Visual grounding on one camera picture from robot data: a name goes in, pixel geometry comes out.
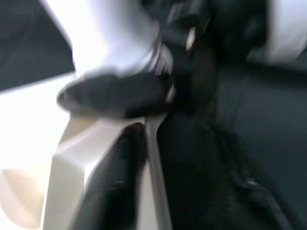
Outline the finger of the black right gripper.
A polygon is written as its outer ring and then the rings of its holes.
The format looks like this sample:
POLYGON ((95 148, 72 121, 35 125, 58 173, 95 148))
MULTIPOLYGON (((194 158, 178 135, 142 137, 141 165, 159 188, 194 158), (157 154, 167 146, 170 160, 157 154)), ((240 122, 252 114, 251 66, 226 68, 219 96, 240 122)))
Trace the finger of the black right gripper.
POLYGON ((159 115, 169 108, 170 77, 154 72, 125 78, 101 75, 66 85, 57 103, 74 115, 130 119, 159 115))

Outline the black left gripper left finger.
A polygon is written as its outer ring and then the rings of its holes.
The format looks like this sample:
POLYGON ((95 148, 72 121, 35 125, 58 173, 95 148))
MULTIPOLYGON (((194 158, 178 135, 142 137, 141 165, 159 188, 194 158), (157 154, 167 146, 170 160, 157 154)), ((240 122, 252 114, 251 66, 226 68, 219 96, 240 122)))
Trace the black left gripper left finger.
POLYGON ((76 216, 78 230, 135 230, 146 162, 142 123, 126 126, 89 181, 76 216))

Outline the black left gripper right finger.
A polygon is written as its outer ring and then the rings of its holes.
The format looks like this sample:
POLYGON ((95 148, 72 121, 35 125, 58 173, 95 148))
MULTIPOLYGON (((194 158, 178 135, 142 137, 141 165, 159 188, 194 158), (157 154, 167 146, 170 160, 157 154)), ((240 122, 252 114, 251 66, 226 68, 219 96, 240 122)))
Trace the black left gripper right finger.
POLYGON ((288 219, 237 137, 183 114, 165 120, 165 181, 176 230, 285 230, 288 219))

